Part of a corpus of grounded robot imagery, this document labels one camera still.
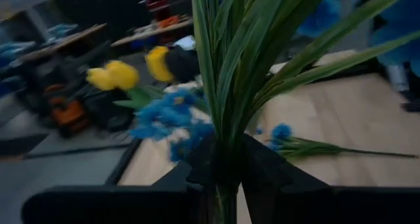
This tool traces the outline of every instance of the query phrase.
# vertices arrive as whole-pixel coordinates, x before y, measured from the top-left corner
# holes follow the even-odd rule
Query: wooden table
[[[35,60],[44,56],[49,56],[49,55],[53,55],[55,54],[58,50],[62,49],[63,47],[66,47],[67,45],[69,45],[70,43],[74,43],[75,41],[79,41],[80,39],[102,29],[103,27],[105,27],[106,24],[99,24],[99,25],[94,25],[86,30],[83,30],[82,32],[79,33],[75,33],[72,35],[69,35],[67,37],[65,37],[60,43],[49,46],[49,47],[45,47],[43,49],[37,50],[37,51],[33,51],[30,52],[24,56],[21,56],[19,58],[19,60],[21,60],[22,62],[24,61],[28,61],[28,60]]]
[[[192,20],[187,20],[187,21],[184,21],[184,22],[181,22],[181,23],[178,23],[178,24],[173,24],[173,25],[168,26],[166,28],[158,28],[158,29],[153,30],[153,31],[134,34],[132,36],[124,37],[123,39],[120,39],[120,40],[112,43],[111,47],[115,47],[115,46],[118,46],[118,45],[129,43],[129,42],[132,42],[134,40],[146,39],[150,36],[157,35],[157,34],[162,34],[162,33],[165,33],[165,32],[172,31],[172,30],[177,30],[179,28],[189,26],[192,23],[193,23]]]
[[[266,103],[259,121],[265,133],[256,138],[264,141],[283,122],[306,139],[346,148],[420,154],[420,115],[403,111],[400,104],[405,101],[378,74],[305,85]],[[144,140],[119,185],[157,181],[174,166],[168,152],[166,140]],[[294,165],[330,185],[420,187],[420,159],[346,154],[311,157]],[[238,223],[251,223],[242,189]]]

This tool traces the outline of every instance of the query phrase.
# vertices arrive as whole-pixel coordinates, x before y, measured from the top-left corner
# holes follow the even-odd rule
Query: flower stem
[[[413,154],[400,154],[395,152],[373,152],[373,151],[366,151],[366,150],[358,150],[358,149],[350,149],[350,148],[342,148],[343,152],[353,152],[358,154],[373,154],[373,155],[382,155],[382,156],[395,156],[401,158],[419,158],[418,155]]]
[[[218,214],[213,223],[236,224],[236,194],[237,191],[222,185],[216,185]]]

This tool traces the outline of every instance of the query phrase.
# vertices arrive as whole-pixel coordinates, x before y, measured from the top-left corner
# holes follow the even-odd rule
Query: yellow tulip
[[[122,90],[129,90],[136,86],[140,76],[136,68],[120,60],[111,60],[105,66],[114,85]]]
[[[146,55],[149,73],[153,78],[163,82],[172,82],[175,78],[168,70],[165,62],[165,55],[168,51],[167,47],[157,46]]]
[[[103,91],[116,88],[109,73],[102,68],[92,68],[88,70],[86,80]]]

